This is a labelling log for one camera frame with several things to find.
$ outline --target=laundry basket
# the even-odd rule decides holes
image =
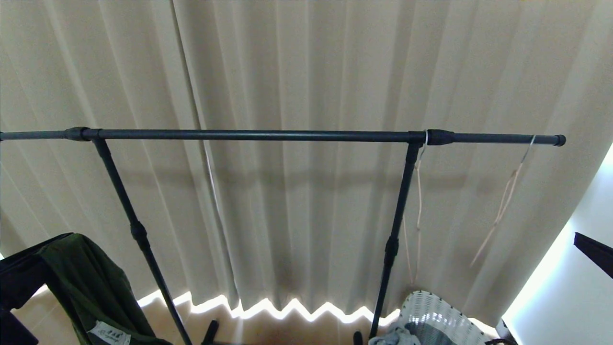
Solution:
[[[407,297],[396,325],[417,336],[421,345],[484,345],[492,340],[458,309],[426,291]]]

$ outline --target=vertical pole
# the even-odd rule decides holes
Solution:
[[[381,287],[379,288],[379,297],[377,298],[377,304],[375,306],[375,315],[373,317],[373,324],[370,328],[370,336],[368,337],[368,339],[376,336],[377,329],[379,328],[379,318],[381,317],[381,311],[383,310],[383,301],[385,300],[387,285],[389,283],[389,276],[392,272],[394,259],[398,254],[398,234],[400,233],[400,225],[402,225],[402,215],[405,212],[406,197],[409,194],[409,187],[411,186],[411,177],[413,176],[413,168],[415,167],[415,162],[417,161],[417,153],[419,153],[420,147],[422,147],[422,144],[410,144],[408,149],[406,150],[405,170],[402,174],[402,182],[400,182],[400,193],[398,194],[396,212],[394,213],[392,232],[389,235],[385,246],[385,258],[383,260]]]
[[[140,251],[143,252],[143,255],[145,256],[147,265],[149,265],[153,278],[155,279],[159,290],[162,292],[166,306],[170,311],[170,315],[172,316],[175,325],[177,325],[177,328],[179,329],[181,338],[183,338],[185,345],[192,345],[191,341],[189,340],[188,332],[185,330],[185,326],[183,326],[183,322],[181,321],[181,317],[179,316],[175,305],[172,303],[172,297],[170,296],[168,286],[166,286],[166,282],[164,281],[164,276],[162,276],[162,272],[160,271],[158,263],[153,256],[153,252],[151,251],[151,245],[147,239],[147,231],[139,222],[139,219],[136,217],[136,213],[134,212],[134,208],[132,207],[132,203],[130,203],[128,193],[126,192],[123,182],[121,181],[121,177],[119,176],[119,172],[117,171],[113,157],[111,157],[109,146],[104,139],[94,139],[92,141],[94,142],[96,150],[98,150],[98,154],[104,162],[104,166],[107,168],[107,172],[109,173],[109,177],[113,182],[117,196],[119,196],[121,205],[123,206],[124,211],[126,211],[126,216],[130,221],[130,231],[132,233],[132,237],[136,240]]]

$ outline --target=white wall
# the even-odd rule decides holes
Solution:
[[[573,246],[575,232],[613,247],[613,146],[503,316],[520,345],[613,344],[613,279]]]

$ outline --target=green garment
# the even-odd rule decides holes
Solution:
[[[82,345],[170,345],[155,338],[123,270],[92,240],[72,234],[45,246],[39,255],[55,274],[47,285]],[[117,338],[102,341],[107,335],[98,337],[91,331]]]

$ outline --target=curtain fold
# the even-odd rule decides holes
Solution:
[[[92,128],[565,134],[428,147],[384,314],[426,289],[496,324],[613,141],[610,1],[0,4],[3,131]],[[167,283],[199,304],[373,309],[406,145],[109,141]],[[67,231],[156,290],[92,145],[2,144],[3,255]]]

